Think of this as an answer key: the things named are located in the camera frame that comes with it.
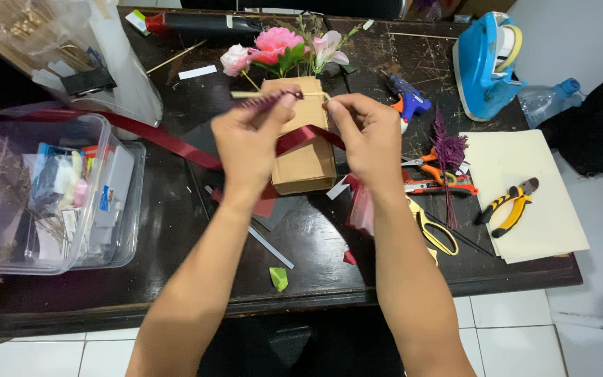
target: blue glue gun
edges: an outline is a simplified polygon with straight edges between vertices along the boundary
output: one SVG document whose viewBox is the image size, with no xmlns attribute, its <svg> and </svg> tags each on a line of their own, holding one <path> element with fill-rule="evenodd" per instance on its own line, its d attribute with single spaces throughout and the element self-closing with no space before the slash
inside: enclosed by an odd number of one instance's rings
<svg viewBox="0 0 603 377">
<path fill-rule="evenodd" d="M 429 99 L 424 99 L 418 90 L 398 75 L 388 76 L 384 71 L 381 73 L 387 77 L 386 84 L 390 91 L 399 97 L 399 102 L 390 106 L 401 114 L 401 132 L 404 133 L 411 118 L 421 116 L 431 109 L 431 102 Z"/>
</svg>

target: wooden table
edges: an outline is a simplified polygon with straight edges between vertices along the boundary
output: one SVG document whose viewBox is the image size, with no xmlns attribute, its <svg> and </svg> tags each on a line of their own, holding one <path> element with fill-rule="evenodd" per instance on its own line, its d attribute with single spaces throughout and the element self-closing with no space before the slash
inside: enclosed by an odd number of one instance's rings
<svg viewBox="0 0 603 377">
<path fill-rule="evenodd" d="M 123 7 L 121 14 L 131 10 Z M 144 13 L 156 11 L 150 9 Z M 272 16 L 256 17 L 267 25 L 275 25 Z M 364 20 L 330 17 L 326 27 L 345 33 L 361 21 Z M 364 93 L 382 103 L 394 103 L 381 78 L 380 71 L 384 70 L 400 74 L 424 97 L 440 106 L 452 133 L 527 129 L 516 101 L 485 123 L 473 122 L 465 116 L 452 71 L 453 39 L 387 34 L 390 31 L 457 37 L 465 28 L 454 23 L 376 21 L 368 30 L 355 34 L 343 48 L 357 71 L 344 75 L 337 67 L 330 67 L 329 72 L 320 75 L 323 88 L 330 95 Z M 126 24 L 125 31 L 146 69 L 181 49 L 177 37 L 144 38 Z M 178 79 L 180 71 L 208 64 L 221 67 L 219 58 L 225 50 L 226 47 L 207 43 L 151 74 L 163 98 L 163 129 L 174 135 L 186 133 L 228 110 L 230 90 L 251 90 L 246 79 L 231 78 L 221 72 Z M 264 70 L 254 67 L 251 77 L 261 81 Z M 433 114 L 434 111 L 428 111 L 412 120 L 403 135 L 404 154 L 419 156 L 428 151 Z M 202 177 L 207 174 L 202 168 L 155 145 L 146 145 L 141 228 L 134 259 L 115 269 L 67 272 L 60 276 L 4 276 L 0 283 L 0 338 L 140 325 L 150 304 L 201 236 L 215 208 L 201 189 Z M 339 173 L 346 173 L 342 151 L 336 151 L 336 160 Z M 443 218 L 440 216 L 445 210 L 443 197 L 418 197 L 417 201 L 428 213 Z M 480 210 L 476 198 L 456 199 L 454 206 L 459 231 L 492 250 L 486 227 L 472 224 Z M 303 203 L 290 211 L 273 232 L 260 227 L 265 237 L 296 265 L 288 271 L 289 286 L 282 293 L 273 288 L 268 268 L 279 266 L 280 262 L 249 237 L 227 316 L 377 304 L 373 239 L 342 225 L 346 211 L 345 203 L 331 202 L 324 193 L 313 193 L 306 195 Z M 356 256 L 356 266 L 342 261 L 348 248 Z M 439 264 L 454 296 L 582 283 L 573 255 L 507 265 L 460 242 L 458 255 L 439 253 Z"/>
</svg>

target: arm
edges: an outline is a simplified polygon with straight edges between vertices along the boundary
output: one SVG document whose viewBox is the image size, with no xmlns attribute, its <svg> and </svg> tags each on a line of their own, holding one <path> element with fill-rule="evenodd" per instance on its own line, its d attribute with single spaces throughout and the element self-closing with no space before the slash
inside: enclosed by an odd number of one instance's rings
<svg viewBox="0 0 603 377">
<path fill-rule="evenodd" d="M 346 144 L 350 169 L 374 203 L 376 291 L 410 376 L 474 376 L 448 285 L 408 208 L 401 180 L 399 115 L 362 95 L 327 105 Z"/>
<path fill-rule="evenodd" d="M 226 178 L 224 200 L 148 310 L 127 376 L 196 375 L 227 308 L 251 213 L 269 182 L 278 134 L 294 117 L 294 101 L 286 95 L 266 119 L 234 109 L 212 121 Z"/>
</svg>

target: flower stem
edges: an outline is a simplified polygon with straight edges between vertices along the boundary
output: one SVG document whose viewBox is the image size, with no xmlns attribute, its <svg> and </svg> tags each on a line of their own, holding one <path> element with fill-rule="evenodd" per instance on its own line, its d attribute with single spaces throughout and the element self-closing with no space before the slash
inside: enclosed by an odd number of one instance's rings
<svg viewBox="0 0 603 377">
<path fill-rule="evenodd" d="M 253 84 L 253 86 L 254 86 L 254 87 L 257 89 L 257 91 L 259 92 L 259 91 L 260 91 L 260 88 L 257 86 L 257 84 L 256 84 L 256 83 L 255 83 L 253 80 L 251 80 L 251 78 L 250 78 L 250 77 L 248 77 L 248 74 L 246 74 L 246 71 L 242 69 L 242 70 L 241 70 L 241 73 L 243 73 L 243 75 L 244 75 L 244 76 L 246 76 L 246 79 L 248 79 L 248 81 L 250 81 L 250 82 L 251 82 L 251 84 Z"/>
</svg>

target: artificial flower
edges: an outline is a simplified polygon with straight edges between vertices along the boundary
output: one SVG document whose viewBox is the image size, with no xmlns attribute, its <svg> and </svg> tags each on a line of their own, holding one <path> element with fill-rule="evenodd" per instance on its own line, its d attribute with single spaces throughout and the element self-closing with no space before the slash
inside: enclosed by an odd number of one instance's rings
<svg viewBox="0 0 603 377">
<path fill-rule="evenodd" d="M 251 57 L 248 55 L 248 48 L 235 44 L 220 57 L 220 62 L 224 67 L 224 72 L 228 76 L 239 76 L 241 72 L 248 72 L 251 67 Z"/>
<path fill-rule="evenodd" d="M 268 66 L 278 63 L 278 55 L 285 55 L 285 48 L 293 48 L 300 43 L 304 43 L 304 38 L 296 35 L 294 32 L 285 28 L 271 28 L 262 31 L 255 39 L 256 48 L 250 48 L 251 57 L 257 62 Z M 304 50 L 308 52 L 310 47 L 305 46 Z"/>
<path fill-rule="evenodd" d="M 337 62 L 338 64 L 348 64 L 348 57 L 340 51 L 341 34 L 336 30 L 330 30 L 322 36 L 313 40 L 315 49 L 315 66 L 323 67 L 328 62 Z"/>
</svg>

